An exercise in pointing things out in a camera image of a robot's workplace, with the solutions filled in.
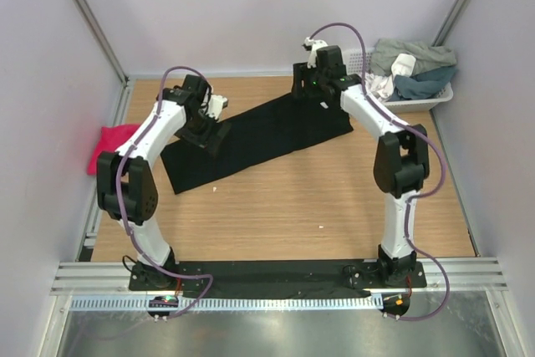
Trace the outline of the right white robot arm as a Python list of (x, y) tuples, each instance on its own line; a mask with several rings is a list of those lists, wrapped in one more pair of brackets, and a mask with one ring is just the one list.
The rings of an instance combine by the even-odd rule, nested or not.
[(309, 56), (293, 66), (293, 97), (320, 98), (356, 119), (377, 140), (373, 176), (385, 194), (385, 228), (376, 274), (385, 286), (404, 286), (417, 262), (412, 242), (416, 197), (430, 174), (426, 130), (398, 120), (357, 74), (349, 74), (340, 47), (310, 39), (303, 47)]

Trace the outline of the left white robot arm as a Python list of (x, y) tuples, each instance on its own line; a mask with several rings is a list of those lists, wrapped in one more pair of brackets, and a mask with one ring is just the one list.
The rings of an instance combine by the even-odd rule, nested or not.
[(124, 228), (137, 252), (130, 268), (131, 290), (169, 290), (182, 278), (156, 219), (159, 194), (153, 167), (174, 136), (216, 154), (230, 130), (220, 120), (227, 105), (227, 97), (214, 94), (204, 77), (188, 74), (180, 85), (160, 87), (148, 117), (124, 144), (99, 154), (98, 206)]

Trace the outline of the black t shirt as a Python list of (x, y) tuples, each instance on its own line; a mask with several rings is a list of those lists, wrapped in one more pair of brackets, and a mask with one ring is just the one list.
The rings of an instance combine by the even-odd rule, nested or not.
[(323, 107), (317, 99), (296, 100), (290, 94), (227, 122), (230, 130), (214, 154), (185, 140), (160, 153), (175, 194), (353, 131), (349, 115), (340, 108)]

